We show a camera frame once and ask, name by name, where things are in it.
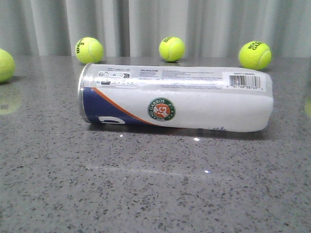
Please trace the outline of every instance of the white curtain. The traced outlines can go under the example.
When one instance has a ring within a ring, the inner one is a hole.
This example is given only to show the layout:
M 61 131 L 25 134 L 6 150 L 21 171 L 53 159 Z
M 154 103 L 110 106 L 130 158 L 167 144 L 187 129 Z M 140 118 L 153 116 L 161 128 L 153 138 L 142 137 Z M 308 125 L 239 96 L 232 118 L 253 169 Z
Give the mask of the white curtain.
M 74 55 L 91 36 L 106 56 L 158 56 L 171 35 L 192 57 L 235 57 L 251 40 L 311 57 L 311 0 L 0 0 L 0 48 L 12 54 Z

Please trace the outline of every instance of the granite countertop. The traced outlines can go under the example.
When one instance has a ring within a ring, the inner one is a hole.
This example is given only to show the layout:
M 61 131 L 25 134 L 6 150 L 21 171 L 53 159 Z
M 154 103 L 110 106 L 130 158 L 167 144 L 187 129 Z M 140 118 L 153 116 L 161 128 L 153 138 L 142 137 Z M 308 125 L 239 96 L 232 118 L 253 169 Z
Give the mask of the granite countertop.
M 263 70 L 275 103 L 254 133 L 88 124 L 75 57 L 15 60 L 15 76 L 0 85 L 13 105 L 0 115 L 0 232 L 311 232 L 310 59 L 274 58 Z M 170 65 L 239 66 L 234 58 Z

